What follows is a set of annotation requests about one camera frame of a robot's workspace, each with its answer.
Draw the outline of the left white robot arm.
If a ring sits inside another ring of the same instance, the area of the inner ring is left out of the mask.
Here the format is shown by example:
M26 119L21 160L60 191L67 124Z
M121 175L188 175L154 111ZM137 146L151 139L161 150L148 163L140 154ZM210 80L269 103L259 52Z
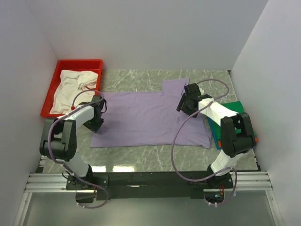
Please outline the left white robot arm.
M46 118L40 141L40 154L64 166L68 181L81 188L93 186L92 167L76 154L77 130L83 125L97 132L104 120L107 102L102 96L93 96L90 102L81 102L71 112L56 118Z

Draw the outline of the green t shirt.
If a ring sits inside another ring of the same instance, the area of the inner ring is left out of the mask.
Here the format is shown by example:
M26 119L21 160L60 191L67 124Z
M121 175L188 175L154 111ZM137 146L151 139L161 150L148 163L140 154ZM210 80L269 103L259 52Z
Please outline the green t shirt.
M222 104L224 107L232 110L232 111L235 111L237 113L242 113L244 112L244 108L243 108L243 105L240 101L236 101L236 102L229 102L229 103L223 103Z

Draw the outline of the lavender t shirt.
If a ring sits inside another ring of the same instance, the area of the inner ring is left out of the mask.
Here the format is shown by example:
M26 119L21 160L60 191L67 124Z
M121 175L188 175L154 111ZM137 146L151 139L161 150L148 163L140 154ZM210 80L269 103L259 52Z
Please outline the lavender t shirt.
M212 133L204 117L189 119L176 110L189 78L162 81L160 91L104 92L104 123L92 135L91 148L146 145L210 147Z

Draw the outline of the orange t shirt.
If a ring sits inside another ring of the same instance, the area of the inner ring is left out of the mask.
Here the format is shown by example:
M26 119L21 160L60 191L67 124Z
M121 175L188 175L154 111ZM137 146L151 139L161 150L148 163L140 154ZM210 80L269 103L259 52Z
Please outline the orange t shirt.
M221 141L220 141L220 140L218 140L217 144L218 144L218 147L219 147L219 148L222 147L222 144L221 144Z

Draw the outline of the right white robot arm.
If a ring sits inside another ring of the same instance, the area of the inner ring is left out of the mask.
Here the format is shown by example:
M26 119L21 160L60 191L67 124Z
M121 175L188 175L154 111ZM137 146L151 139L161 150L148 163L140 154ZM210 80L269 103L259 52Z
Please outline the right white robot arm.
M197 83L184 87L184 93L177 106L189 117L199 113L207 116L221 129L221 150L215 161L208 167L208 175L201 179L190 179L182 175L174 163L174 149L171 148L171 162L176 174L189 182L206 181L212 188L217 188L225 181L230 171L234 170L237 161L257 144L250 116L246 112L238 113L219 104L217 98L201 94Z

